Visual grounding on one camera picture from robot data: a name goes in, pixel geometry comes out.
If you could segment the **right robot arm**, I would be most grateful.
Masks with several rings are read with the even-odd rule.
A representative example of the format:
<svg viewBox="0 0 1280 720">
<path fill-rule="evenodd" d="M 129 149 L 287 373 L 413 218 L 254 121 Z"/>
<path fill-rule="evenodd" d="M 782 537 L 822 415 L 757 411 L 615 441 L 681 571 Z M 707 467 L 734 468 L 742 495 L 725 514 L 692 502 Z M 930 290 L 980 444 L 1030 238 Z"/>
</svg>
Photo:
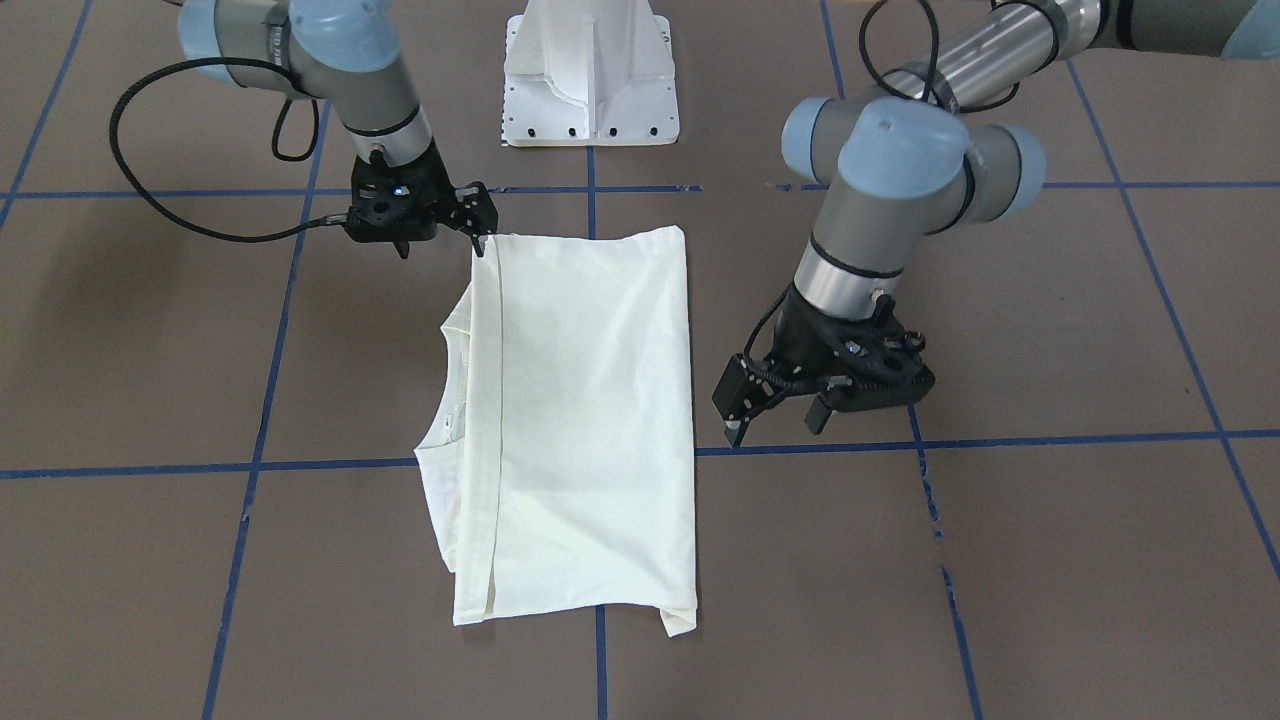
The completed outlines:
<svg viewBox="0 0 1280 720">
<path fill-rule="evenodd" d="M 495 206 L 483 183 L 451 182 L 388 3 L 186 1 L 178 33 L 215 79 L 333 105 L 357 152 L 342 219 L 352 240 L 406 256 L 445 225 L 483 255 Z"/>
</svg>

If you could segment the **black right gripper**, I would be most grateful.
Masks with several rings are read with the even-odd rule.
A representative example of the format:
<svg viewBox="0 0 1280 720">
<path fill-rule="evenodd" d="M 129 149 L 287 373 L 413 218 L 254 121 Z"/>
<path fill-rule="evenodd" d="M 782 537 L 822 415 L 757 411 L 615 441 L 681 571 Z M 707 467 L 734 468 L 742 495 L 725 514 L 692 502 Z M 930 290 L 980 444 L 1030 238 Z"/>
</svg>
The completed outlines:
<svg viewBox="0 0 1280 720">
<path fill-rule="evenodd" d="M 372 154 L 355 159 L 346 233 L 358 243 L 389 243 L 406 259 L 410 245 L 429 241 L 439 225 L 470 237 L 476 258 L 498 232 L 499 214 L 488 187 L 472 182 L 454 188 L 436 142 L 412 161 L 390 167 Z"/>
</svg>

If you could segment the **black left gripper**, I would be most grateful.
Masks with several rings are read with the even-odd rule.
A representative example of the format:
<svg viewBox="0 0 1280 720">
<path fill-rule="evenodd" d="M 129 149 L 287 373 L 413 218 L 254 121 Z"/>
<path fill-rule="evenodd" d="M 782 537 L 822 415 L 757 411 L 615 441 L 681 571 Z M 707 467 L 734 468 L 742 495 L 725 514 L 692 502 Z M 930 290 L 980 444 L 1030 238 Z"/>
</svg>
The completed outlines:
<svg viewBox="0 0 1280 720">
<path fill-rule="evenodd" d="M 895 309 L 895 297 L 881 293 L 865 319 L 829 316 L 791 284 L 764 360 L 733 354 L 713 391 L 730 446 L 739 447 L 750 421 L 787 397 L 815 397 L 805 418 L 813 434 L 835 413 L 920 402 L 936 383 L 922 357 L 925 338 L 908 331 Z"/>
</svg>

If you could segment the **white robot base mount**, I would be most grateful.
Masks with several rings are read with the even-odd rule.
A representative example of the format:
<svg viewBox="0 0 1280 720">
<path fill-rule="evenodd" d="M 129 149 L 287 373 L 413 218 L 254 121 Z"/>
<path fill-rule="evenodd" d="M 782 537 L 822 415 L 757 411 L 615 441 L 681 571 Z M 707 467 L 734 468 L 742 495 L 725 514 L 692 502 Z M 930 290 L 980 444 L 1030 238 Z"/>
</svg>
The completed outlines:
<svg viewBox="0 0 1280 720">
<path fill-rule="evenodd" d="M 669 20 L 648 1 L 530 1 L 504 32 L 500 141 L 649 147 L 681 132 Z"/>
</svg>

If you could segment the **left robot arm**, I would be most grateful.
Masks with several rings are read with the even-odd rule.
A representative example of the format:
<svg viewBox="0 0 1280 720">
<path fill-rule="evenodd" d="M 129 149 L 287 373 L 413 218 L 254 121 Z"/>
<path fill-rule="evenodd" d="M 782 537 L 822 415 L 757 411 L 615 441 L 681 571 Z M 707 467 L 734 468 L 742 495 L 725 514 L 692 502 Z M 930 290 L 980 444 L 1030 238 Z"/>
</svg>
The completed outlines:
<svg viewBox="0 0 1280 720">
<path fill-rule="evenodd" d="M 1093 47 L 1262 60 L 1277 55 L 1275 1 L 995 1 L 931 50 L 846 99 L 810 97 L 781 136 L 790 169 L 826 199 L 785 292 L 765 313 L 769 352 L 735 354 L 713 393 L 728 443 L 786 398 L 812 397 L 818 434 L 836 413 L 920 402 L 934 386 L 925 338 L 895 315 L 895 288 L 922 238 L 1028 208 L 1044 150 L 1012 126 L 963 117 L 1010 100 L 1029 76 Z"/>
</svg>

